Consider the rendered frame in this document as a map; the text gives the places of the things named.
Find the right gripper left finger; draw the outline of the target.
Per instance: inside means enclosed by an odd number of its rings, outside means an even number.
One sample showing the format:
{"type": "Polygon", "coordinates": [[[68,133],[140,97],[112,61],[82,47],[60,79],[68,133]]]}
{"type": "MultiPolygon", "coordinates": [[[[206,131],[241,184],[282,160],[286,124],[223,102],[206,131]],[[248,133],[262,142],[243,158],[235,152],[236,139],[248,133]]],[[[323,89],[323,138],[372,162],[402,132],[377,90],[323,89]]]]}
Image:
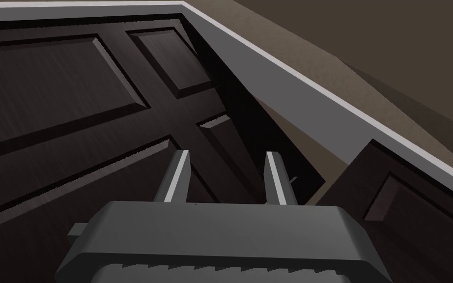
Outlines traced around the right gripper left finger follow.
{"type": "Polygon", "coordinates": [[[190,179],[190,152],[189,150],[177,150],[153,201],[185,203],[190,179]]]}

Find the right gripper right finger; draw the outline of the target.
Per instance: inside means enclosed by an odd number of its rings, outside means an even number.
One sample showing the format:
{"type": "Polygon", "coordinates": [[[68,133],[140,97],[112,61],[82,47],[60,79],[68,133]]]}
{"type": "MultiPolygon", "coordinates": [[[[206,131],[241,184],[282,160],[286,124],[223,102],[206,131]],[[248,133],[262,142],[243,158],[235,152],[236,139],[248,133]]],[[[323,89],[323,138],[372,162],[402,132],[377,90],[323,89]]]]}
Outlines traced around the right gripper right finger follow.
{"type": "Polygon", "coordinates": [[[297,205],[282,157],[276,151],[267,151],[264,166],[266,203],[271,205],[297,205]]]}

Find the dark brown panelled door leaf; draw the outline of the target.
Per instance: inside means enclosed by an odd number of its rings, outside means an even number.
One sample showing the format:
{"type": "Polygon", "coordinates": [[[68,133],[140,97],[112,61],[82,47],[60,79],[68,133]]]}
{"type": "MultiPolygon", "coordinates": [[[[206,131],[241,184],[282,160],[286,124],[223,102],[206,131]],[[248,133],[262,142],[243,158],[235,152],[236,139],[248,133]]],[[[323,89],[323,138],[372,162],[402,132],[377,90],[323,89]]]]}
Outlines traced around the dark brown panelled door leaf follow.
{"type": "Polygon", "coordinates": [[[72,226],[153,200],[177,150],[190,201],[263,203],[236,90],[182,17],[0,27],[0,283],[55,283],[72,226]]]}
{"type": "Polygon", "coordinates": [[[393,283],[453,283],[453,191],[371,141],[319,200],[365,228],[393,283]]]}

